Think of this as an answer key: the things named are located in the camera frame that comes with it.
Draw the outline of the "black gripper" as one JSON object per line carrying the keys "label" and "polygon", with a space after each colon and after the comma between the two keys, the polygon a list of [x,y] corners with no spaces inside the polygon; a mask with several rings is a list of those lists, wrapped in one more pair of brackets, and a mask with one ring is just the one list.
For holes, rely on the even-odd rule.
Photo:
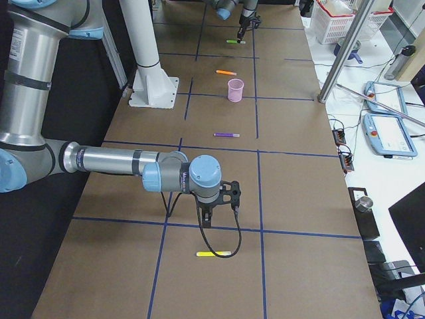
{"label": "black gripper", "polygon": [[240,15],[240,18],[239,18],[240,28],[239,28],[239,30],[237,32],[237,36],[236,36],[237,39],[242,39],[243,38],[243,36],[244,36],[244,29],[251,28],[251,25],[252,25],[252,22],[251,22],[252,15],[253,15],[253,13],[251,13],[249,15],[244,15],[242,13]]}
{"label": "black gripper", "polygon": [[198,202],[198,206],[201,209],[201,213],[203,215],[203,228],[210,229],[211,228],[211,215],[213,214],[213,209],[217,205],[221,205],[222,201],[220,199],[216,199],[211,203],[203,203]]}

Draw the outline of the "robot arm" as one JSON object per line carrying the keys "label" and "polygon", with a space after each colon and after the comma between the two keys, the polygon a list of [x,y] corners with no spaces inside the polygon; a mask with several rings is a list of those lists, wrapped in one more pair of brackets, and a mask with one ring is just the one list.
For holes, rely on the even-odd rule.
{"label": "robot arm", "polygon": [[150,192],[195,197],[199,225],[211,225],[213,208],[223,204],[219,162],[181,152],[149,152],[82,146],[42,136],[59,42],[101,39],[101,1],[10,1],[14,22],[1,101],[1,191],[6,193],[56,173],[95,171],[142,178]]}
{"label": "robot arm", "polygon": [[231,13],[239,3],[243,4],[236,36],[237,43],[242,43],[245,33],[257,29],[262,22],[260,16],[257,14],[257,0],[206,0],[204,3],[211,6],[215,10],[216,15],[223,21],[231,16]]}

